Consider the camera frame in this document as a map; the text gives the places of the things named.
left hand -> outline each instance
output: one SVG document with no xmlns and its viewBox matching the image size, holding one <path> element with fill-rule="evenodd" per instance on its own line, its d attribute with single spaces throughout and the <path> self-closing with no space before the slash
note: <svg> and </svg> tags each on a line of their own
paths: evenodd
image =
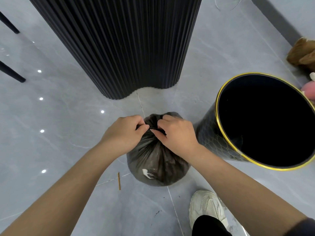
<svg viewBox="0 0 315 236">
<path fill-rule="evenodd" d="M 140 115 L 118 118 L 104 133 L 98 145 L 115 158 L 130 152 L 149 129 Z"/>
</svg>

forearm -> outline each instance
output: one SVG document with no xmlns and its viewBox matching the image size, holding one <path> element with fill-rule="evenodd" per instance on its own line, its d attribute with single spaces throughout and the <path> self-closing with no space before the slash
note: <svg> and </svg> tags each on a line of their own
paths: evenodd
<svg viewBox="0 0 315 236">
<path fill-rule="evenodd" d="M 208 181 L 251 236 L 282 236 L 306 218 L 272 191 L 203 146 L 186 160 Z"/>
<path fill-rule="evenodd" d="M 114 157 L 96 146 L 17 218 L 1 236 L 70 235 L 102 173 Z"/>
</svg>

stuffed toy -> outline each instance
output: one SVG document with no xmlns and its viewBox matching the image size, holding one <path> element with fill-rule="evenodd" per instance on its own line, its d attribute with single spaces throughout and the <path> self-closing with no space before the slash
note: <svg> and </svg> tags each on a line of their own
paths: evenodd
<svg viewBox="0 0 315 236">
<path fill-rule="evenodd" d="M 287 61 L 293 66 L 315 72 L 315 40 L 300 38 L 289 51 Z"/>
<path fill-rule="evenodd" d="M 310 78 L 312 81 L 306 83 L 301 88 L 301 91 L 305 95 L 305 97 L 307 97 L 314 105 L 315 103 L 315 73 L 314 72 L 310 74 Z"/>
</svg>

pencil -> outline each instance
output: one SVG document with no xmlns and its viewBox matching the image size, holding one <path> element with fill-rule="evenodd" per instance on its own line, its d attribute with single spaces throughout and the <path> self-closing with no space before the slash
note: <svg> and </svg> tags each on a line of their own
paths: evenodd
<svg viewBox="0 0 315 236">
<path fill-rule="evenodd" d="M 120 177 L 119 177 L 119 172 L 118 172 L 118 186 L 119 186 L 119 190 L 120 190 Z"/>
</svg>

black ribbed pedestal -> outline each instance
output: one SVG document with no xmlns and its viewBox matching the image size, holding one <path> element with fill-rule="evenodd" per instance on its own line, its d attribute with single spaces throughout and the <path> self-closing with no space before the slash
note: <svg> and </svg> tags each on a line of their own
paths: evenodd
<svg viewBox="0 0 315 236">
<path fill-rule="evenodd" d="M 178 80 L 201 0 L 30 0 L 102 94 Z"/>
</svg>

